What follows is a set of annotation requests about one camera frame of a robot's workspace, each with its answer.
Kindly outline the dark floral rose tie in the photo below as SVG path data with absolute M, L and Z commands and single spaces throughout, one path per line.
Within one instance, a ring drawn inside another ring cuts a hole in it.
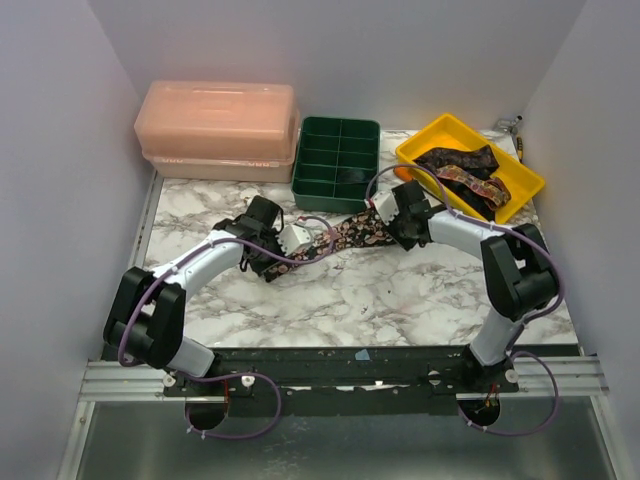
M 333 226 L 335 232 L 333 247 L 330 248 L 331 237 L 328 232 L 315 236 L 313 243 L 295 253 L 293 260 L 315 260 L 324 254 L 348 249 L 364 249 L 390 246 L 394 240 L 387 232 L 378 214 L 372 209 L 352 215 Z

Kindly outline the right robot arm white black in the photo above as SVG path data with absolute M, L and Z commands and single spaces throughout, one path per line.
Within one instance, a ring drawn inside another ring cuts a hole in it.
M 482 262 L 490 309 L 463 349 L 458 375 L 464 388 L 485 390 L 507 364 L 508 350 L 533 313 L 560 297 L 561 282 L 540 231 L 532 224 L 504 227 L 433 206 L 417 181 L 378 192 L 370 204 L 405 250 L 436 243 Z

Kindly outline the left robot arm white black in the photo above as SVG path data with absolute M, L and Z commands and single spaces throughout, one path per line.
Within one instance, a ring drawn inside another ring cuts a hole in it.
M 215 277 L 238 267 L 262 273 L 283 255 L 277 236 L 283 209 L 262 196 L 246 212 L 216 223 L 199 244 L 152 270 L 132 267 L 118 286 L 103 330 L 106 344 L 125 366 L 143 363 L 187 374 L 201 395 L 222 380 L 213 351 L 184 334 L 188 301 Z

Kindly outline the colourful patterned tie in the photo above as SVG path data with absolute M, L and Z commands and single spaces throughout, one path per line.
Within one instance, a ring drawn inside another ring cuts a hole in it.
M 511 200 L 511 193 L 499 177 L 482 180 L 455 165 L 446 165 L 436 170 L 439 180 L 457 182 L 479 197 L 492 211 L 505 206 Z

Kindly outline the dark paisley tie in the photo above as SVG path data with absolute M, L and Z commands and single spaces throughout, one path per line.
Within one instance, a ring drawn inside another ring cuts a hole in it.
M 435 175 L 437 169 L 446 165 L 455 165 L 482 180 L 497 177 L 495 172 L 499 167 L 489 145 L 473 151 L 435 147 L 417 157 L 414 162 Z M 485 220 L 493 221 L 495 219 L 497 210 L 490 210 L 479 197 L 476 197 L 463 185 L 448 180 L 439 181 Z

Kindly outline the pink translucent storage box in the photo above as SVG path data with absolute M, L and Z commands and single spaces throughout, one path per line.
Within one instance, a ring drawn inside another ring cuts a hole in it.
M 165 178 L 288 183 L 299 126 L 289 85 L 155 81 L 134 131 Z

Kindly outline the green divided organizer tray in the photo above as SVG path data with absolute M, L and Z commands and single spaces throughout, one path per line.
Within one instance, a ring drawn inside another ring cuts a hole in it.
M 373 120 L 310 116 L 302 122 L 291 191 L 304 211 L 354 214 L 365 209 L 379 171 L 380 126 Z

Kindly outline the yellow plastic tray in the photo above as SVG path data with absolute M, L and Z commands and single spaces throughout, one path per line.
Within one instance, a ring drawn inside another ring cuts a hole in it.
M 465 214 L 505 224 L 539 193 L 544 179 L 451 114 L 396 148 L 408 174 Z

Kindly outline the metal clamp in corner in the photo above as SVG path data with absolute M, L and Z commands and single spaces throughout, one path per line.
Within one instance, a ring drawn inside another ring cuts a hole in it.
M 513 118 L 501 118 L 494 124 L 496 131 L 502 131 L 509 135 L 517 135 L 519 133 L 520 124 L 523 121 L 522 115 L 516 115 Z

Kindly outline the orange handled tool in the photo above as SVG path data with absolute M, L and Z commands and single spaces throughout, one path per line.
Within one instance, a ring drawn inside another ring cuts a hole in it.
M 395 167 L 393 169 L 394 175 L 403 182 L 410 182 L 414 180 L 411 173 L 411 168 L 407 167 Z

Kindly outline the black mounting base plate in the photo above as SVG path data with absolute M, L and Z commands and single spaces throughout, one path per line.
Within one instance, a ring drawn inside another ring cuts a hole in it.
M 515 393 L 513 363 L 476 365 L 462 346 L 222 348 L 212 382 L 178 375 L 168 398 L 233 416 L 454 415 L 460 395 Z

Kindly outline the aluminium rail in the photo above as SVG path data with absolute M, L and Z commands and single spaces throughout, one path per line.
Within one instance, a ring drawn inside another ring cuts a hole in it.
M 521 358 L 515 363 L 518 374 L 516 392 L 505 387 L 499 390 L 501 399 L 551 397 L 553 384 L 562 397 L 596 397 L 609 392 L 599 360 L 594 356 L 546 357 L 543 365 L 531 358 Z M 189 393 L 182 388 L 176 394 L 165 392 L 166 373 L 148 366 L 124 368 L 117 362 L 90 362 L 81 381 L 81 402 L 154 402 L 189 401 L 219 403 L 220 395 L 203 396 Z

